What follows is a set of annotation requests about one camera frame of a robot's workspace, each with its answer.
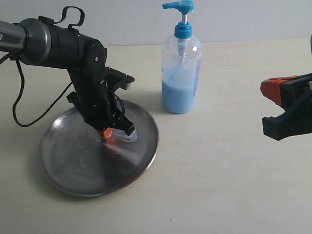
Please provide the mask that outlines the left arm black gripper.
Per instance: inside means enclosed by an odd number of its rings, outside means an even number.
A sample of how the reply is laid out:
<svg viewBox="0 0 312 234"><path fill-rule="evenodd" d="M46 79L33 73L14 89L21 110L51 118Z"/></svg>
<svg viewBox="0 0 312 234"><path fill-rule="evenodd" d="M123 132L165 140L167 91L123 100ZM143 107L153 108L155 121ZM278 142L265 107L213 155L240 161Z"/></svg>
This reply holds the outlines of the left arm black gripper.
<svg viewBox="0 0 312 234"><path fill-rule="evenodd" d="M123 102L108 89L105 80L107 49L96 39L81 39L78 48L75 65L67 69L75 89L67 96L68 101L102 139L111 137L112 128L129 136L135 125L125 116Z"/></svg>

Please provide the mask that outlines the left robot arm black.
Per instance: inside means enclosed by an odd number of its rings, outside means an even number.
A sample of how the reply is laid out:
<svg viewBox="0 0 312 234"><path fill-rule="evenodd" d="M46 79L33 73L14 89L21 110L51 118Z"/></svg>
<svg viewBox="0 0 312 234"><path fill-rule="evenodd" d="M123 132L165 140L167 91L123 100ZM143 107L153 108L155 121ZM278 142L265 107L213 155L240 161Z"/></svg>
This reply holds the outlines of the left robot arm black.
<svg viewBox="0 0 312 234"><path fill-rule="evenodd" d="M18 63L67 70L75 89L67 99L96 130L114 128L130 135L135 129L115 95L135 79L106 66L107 49L99 40L72 25L62 28L52 19L39 17L14 24L2 21L0 49Z"/></svg>

